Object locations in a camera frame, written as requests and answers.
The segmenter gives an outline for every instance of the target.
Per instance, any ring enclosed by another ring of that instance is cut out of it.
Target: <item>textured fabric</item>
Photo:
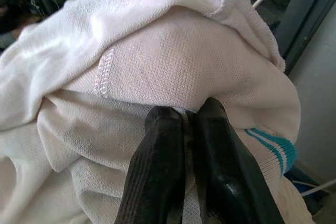
[[[300,123],[283,70],[248,0],[68,1],[0,58],[0,223],[113,223],[150,108],[208,97],[277,200]],[[200,220],[190,161],[184,223]]]

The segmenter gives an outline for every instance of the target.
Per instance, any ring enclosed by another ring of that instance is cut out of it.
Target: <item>white fabric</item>
[[[68,1],[0,58],[0,223],[113,223],[149,109],[197,111],[208,97],[276,200],[278,159],[244,129],[295,142],[300,105],[283,70],[248,0]]]

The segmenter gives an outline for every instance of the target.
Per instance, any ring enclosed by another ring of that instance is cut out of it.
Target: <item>white wall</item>
[[[290,73],[302,107],[296,148],[309,172],[336,178],[336,4]]]

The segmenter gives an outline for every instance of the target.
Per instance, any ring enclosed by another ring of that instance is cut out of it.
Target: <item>teal stripe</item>
[[[268,148],[271,152],[273,152],[273,154],[277,157],[278,159],[278,162],[279,162],[279,165],[280,165],[280,172],[281,174],[283,174],[283,171],[284,171],[284,162],[282,160],[282,157],[281,157],[281,154],[280,152],[274,147],[272,146],[271,144],[269,143],[266,143],[264,140],[262,140],[261,138],[259,138],[258,136],[255,136],[253,135],[252,133],[250,133],[248,131],[248,129],[245,129],[245,132],[247,135],[255,138],[256,140],[259,141],[260,144],[262,144],[264,147]]]
[[[280,148],[283,150],[284,154],[286,155],[286,172],[289,171],[294,164],[294,161],[297,158],[296,150],[293,146],[293,144],[284,137],[278,137],[278,136],[272,136],[269,135],[263,131],[260,131],[256,128],[251,129],[254,133],[272,141],[273,143],[276,143],[280,146]]]

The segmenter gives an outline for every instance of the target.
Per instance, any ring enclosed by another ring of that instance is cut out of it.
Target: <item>knit fabric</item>
[[[248,0],[68,1],[0,58],[0,222],[113,223],[149,110],[208,97],[277,201],[300,123],[283,70]],[[200,223],[188,164],[183,221]]]

